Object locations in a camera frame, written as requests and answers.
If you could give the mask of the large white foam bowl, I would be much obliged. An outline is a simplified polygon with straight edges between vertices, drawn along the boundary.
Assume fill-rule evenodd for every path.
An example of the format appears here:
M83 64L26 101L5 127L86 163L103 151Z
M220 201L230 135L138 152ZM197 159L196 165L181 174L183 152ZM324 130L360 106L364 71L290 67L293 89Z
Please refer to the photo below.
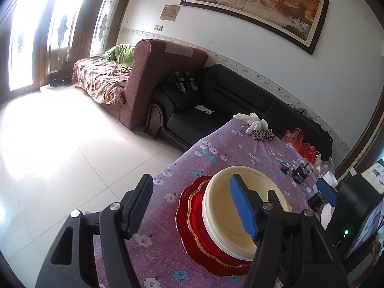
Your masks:
M329 222L331 222L331 218L333 216L335 207L333 207L330 203L327 203L324 205L322 212L321 212L321 218L320 222L323 227L323 229L327 229L327 226Z

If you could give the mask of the large cream plastic bowl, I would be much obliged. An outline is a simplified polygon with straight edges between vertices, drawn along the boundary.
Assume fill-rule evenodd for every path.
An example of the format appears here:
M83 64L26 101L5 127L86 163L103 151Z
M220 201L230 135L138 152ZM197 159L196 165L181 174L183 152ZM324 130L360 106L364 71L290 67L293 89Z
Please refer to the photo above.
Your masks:
M265 202L268 191L274 190L282 208L291 212L278 186L263 173L244 166L225 168L216 173L208 183L202 200L202 217L211 239L228 255L243 261L252 261L256 245L245 232L239 214L230 195L230 178L239 174L248 189L256 191Z

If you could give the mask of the large red glass plate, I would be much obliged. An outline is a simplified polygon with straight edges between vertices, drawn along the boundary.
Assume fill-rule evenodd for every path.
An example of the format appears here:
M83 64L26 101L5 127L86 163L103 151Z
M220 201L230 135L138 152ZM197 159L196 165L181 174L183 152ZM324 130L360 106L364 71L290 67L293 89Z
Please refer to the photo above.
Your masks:
M202 218L202 200L210 175L196 178L181 193L175 221L182 245L194 262L208 272L221 277L245 276L251 262L231 257L209 236Z

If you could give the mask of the small red gold-rimmed plate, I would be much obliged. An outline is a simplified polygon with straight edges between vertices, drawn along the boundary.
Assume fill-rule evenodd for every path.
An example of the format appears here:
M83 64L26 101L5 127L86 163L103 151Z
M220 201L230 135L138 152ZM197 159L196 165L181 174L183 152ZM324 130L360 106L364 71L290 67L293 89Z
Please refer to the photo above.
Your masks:
M186 222L188 230L192 234L193 241L198 247L198 251L205 258L215 261L220 267L226 269L249 269L250 261L236 259L215 244L207 232L202 217L202 200L206 191L208 182L204 181L199 186L196 186L187 197L187 215Z

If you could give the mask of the white plastic jar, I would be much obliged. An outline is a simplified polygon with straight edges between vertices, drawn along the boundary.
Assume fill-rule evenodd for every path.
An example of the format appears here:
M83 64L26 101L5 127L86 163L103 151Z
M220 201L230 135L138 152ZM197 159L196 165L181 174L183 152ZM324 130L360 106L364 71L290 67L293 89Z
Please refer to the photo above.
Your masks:
M331 187L333 187L333 189L336 188L336 186L338 185L338 181L337 179L335 178L335 175L331 172L331 171L327 171L324 175L323 175L323 180Z

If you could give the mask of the clear plastic bag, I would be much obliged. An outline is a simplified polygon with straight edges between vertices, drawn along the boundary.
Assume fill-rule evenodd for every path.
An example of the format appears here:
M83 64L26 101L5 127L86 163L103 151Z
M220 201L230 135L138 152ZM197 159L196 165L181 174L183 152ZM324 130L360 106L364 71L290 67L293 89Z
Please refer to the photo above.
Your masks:
M335 166L334 166L333 160L331 158L323 160L320 153L318 153L316 156L314 166L317 169L317 171L319 171L319 173L321 174L330 172L333 175L335 175Z

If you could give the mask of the small black device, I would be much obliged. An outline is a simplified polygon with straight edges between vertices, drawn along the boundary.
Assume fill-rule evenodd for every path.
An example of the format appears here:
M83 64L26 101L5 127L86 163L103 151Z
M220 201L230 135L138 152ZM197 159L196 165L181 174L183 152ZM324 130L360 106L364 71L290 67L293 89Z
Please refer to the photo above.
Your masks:
M297 184L302 184L311 173L310 163L301 163L292 169L292 178Z

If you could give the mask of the black power adapter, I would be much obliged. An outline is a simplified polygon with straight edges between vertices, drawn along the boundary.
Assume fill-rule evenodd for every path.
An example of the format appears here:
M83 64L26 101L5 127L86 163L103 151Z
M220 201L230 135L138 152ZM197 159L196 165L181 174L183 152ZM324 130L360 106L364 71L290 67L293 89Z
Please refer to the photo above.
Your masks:
M287 174L289 170L290 170L290 166L288 164L284 164L284 163L281 164L281 171L284 174Z

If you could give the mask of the red plastic bag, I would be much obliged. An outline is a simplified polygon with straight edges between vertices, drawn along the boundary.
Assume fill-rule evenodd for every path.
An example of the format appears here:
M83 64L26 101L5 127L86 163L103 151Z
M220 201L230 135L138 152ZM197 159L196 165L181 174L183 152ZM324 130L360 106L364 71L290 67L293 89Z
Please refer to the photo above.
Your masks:
M302 130L296 128L293 131L287 130L281 140L298 151L303 158L314 164L316 162L317 150L313 145L303 142L303 137Z

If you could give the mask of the leopard print cloth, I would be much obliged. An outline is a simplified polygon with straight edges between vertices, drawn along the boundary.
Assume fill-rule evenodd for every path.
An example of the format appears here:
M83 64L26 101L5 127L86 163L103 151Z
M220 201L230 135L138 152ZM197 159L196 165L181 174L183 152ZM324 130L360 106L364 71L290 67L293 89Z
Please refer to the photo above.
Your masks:
M275 136L271 129L261 129L252 131L251 137L257 141L269 142L272 141Z

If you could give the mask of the purple floral tablecloth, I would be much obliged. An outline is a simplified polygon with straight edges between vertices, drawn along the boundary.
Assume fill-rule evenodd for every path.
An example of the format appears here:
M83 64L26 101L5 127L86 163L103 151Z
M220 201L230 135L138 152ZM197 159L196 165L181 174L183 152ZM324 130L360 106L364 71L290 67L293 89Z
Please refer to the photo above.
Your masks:
M306 164L296 183L283 168ZM256 140L233 118L202 137L154 176L139 231L126 246L140 287L241 287L256 247L230 194L239 174L263 201L276 192L284 210L299 213L315 194L319 171L279 138Z

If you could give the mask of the white gloves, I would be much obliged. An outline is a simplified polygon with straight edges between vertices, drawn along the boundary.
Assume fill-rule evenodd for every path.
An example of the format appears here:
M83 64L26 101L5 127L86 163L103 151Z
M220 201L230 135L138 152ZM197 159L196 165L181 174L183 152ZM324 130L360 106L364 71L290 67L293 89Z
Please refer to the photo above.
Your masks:
M245 131L248 134L251 134L254 131L267 131L269 129L268 122L264 119L260 119L256 113L237 113L233 118L241 120L247 124Z

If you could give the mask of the black leather sofa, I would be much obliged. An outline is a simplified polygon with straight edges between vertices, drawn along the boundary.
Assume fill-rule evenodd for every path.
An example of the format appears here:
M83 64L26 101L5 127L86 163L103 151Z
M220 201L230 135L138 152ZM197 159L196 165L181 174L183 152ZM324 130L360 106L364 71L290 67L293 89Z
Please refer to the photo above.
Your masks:
M185 149L235 114L255 113L277 137L299 128L322 159L333 156L333 139L320 124L221 64L195 73L170 72L153 89L150 102L145 132L152 138L163 134Z

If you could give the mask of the floral blanket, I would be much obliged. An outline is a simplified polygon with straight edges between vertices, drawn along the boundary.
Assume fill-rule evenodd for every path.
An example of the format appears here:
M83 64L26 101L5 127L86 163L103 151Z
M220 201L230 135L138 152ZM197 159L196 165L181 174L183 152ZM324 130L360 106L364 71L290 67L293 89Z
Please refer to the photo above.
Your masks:
M78 60L73 65L72 82L96 103L120 105L126 102L125 89L132 67L102 57Z

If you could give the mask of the framed horse painting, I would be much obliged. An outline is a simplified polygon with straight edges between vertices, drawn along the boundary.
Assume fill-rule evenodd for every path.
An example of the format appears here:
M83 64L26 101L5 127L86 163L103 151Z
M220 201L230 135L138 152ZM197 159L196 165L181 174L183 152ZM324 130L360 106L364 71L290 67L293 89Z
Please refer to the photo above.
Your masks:
M181 0L261 26L312 55L324 26L329 0Z

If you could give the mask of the green cushion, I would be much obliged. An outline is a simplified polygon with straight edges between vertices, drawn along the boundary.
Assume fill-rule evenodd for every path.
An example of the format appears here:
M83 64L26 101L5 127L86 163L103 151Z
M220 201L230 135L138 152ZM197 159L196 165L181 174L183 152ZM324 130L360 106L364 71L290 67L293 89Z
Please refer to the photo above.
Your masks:
M114 60L123 66L132 67L134 50L135 46L130 44L119 44L108 49L102 55L102 58L105 60Z

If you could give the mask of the wooden glass door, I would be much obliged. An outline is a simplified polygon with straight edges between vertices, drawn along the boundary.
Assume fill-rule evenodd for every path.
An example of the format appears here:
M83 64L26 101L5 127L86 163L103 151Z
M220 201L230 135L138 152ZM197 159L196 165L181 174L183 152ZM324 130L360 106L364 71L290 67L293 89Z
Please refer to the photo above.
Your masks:
M1 0L1 99L69 77L116 44L129 0Z

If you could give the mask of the small wall plaque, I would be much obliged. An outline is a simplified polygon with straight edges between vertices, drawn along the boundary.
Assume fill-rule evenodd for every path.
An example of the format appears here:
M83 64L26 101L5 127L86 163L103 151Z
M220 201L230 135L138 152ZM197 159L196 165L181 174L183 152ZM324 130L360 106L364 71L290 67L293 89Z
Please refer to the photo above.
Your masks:
M159 19L174 22L179 10L179 5L165 5Z

